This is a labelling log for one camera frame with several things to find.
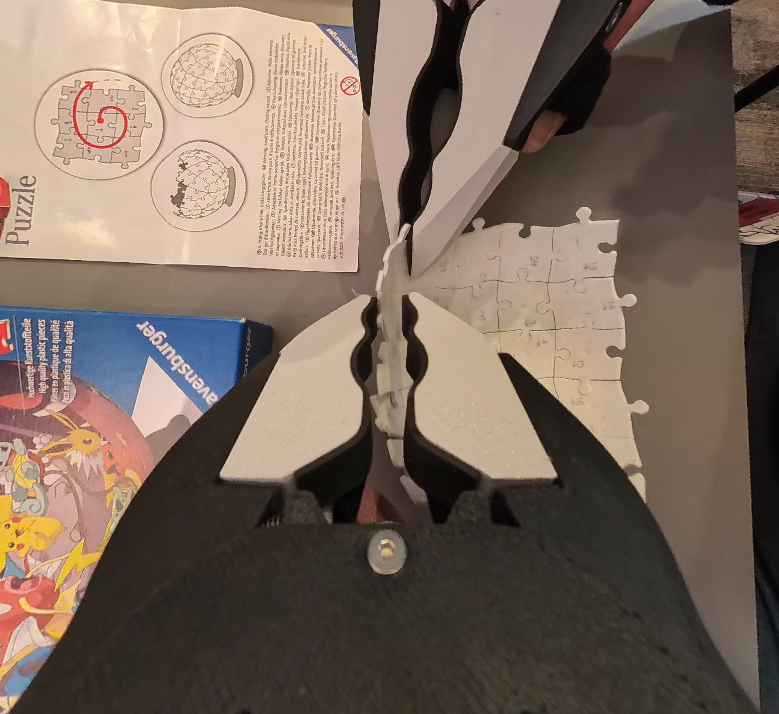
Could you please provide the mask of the red and white card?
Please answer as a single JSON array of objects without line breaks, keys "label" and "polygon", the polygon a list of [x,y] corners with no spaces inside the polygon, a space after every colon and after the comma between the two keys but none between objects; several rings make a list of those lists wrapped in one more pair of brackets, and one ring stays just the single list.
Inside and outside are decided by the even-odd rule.
[{"label": "red and white card", "polygon": [[738,192],[739,241],[760,246],[778,241],[778,193]]}]

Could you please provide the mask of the person's right hand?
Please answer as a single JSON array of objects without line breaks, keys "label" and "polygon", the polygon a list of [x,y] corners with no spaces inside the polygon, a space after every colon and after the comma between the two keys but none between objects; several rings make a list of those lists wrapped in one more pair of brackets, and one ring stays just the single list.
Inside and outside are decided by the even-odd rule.
[{"label": "person's right hand", "polygon": [[521,152],[540,151],[554,136],[581,130],[597,105],[610,74],[611,53],[605,44],[588,47],[574,74],[535,120]]}]

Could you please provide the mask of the white assembled puzzle sheet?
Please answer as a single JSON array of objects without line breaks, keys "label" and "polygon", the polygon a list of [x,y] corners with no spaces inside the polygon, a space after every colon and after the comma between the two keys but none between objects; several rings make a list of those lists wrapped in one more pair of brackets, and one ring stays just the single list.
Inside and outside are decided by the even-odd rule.
[{"label": "white assembled puzzle sheet", "polygon": [[626,347],[623,308],[633,294],[615,287],[618,220],[593,220],[581,207],[562,226],[504,223],[457,236],[421,275],[407,270],[410,232],[390,244],[376,279],[379,347],[378,394],[372,397],[377,426],[387,436],[390,460],[416,506],[427,499],[404,465],[402,415],[411,387],[405,369],[407,343],[400,298],[418,292],[478,330],[498,352],[510,354],[598,438],[643,499],[646,479],[633,434],[633,414],[644,401],[628,402],[621,384]]}]

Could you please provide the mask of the paper instruction leaflet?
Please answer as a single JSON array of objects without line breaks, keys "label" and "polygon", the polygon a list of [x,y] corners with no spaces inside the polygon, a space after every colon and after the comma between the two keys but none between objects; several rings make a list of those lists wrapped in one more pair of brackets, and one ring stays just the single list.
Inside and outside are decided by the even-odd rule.
[{"label": "paper instruction leaflet", "polygon": [[2,257],[358,268],[352,27],[1,1]]}]

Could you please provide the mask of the blue puzzle box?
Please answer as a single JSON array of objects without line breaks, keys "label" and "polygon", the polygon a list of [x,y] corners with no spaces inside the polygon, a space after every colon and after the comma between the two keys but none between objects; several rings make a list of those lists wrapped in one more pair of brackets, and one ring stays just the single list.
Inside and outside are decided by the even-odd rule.
[{"label": "blue puzzle box", "polygon": [[2,673],[60,639],[131,500],[273,345],[249,319],[2,306]]}]

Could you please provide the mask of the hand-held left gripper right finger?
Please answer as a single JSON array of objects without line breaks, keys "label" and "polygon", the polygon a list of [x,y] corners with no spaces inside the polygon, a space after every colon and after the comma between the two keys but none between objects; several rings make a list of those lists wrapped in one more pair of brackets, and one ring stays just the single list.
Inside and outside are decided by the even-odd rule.
[{"label": "hand-held left gripper right finger", "polygon": [[412,380],[404,465],[435,521],[466,492],[555,482],[501,355],[480,332],[412,292],[404,296],[404,337]]}]

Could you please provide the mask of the black furniture leg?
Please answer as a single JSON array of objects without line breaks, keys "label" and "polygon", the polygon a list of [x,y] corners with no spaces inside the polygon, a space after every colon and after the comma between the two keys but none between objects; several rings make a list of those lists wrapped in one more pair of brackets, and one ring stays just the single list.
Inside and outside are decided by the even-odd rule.
[{"label": "black furniture leg", "polygon": [[734,112],[742,111],[748,105],[752,105],[776,90],[778,88],[778,76],[779,66],[774,66],[774,68],[755,81],[737,91],[734,95]]}]

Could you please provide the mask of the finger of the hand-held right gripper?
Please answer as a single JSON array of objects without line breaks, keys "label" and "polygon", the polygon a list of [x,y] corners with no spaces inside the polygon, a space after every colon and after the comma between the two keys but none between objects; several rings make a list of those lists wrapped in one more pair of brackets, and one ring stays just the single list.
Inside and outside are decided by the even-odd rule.
[{"label": "finger of the hand-held right gripper", "polygon": [[370,128],[388,231],[422,212],[433,112],[461,42],[464,0],[381,0]]},{"label": "finger of the hand-held right gripper", "polygon": [[506,135],[562,0],[438,0],[407,114],[408,270],[418,277],[516,162]]}]

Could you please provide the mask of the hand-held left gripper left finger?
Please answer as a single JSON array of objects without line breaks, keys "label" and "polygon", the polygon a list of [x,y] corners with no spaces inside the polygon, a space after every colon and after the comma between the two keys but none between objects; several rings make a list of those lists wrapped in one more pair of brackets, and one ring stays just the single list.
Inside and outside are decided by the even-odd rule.
[{"label": "hand-held left gripper left finger", "polygon": [[375,298],[360,295],[280,352],[220,478],[296,488],[333,505],[365,484],[372,464]]}]

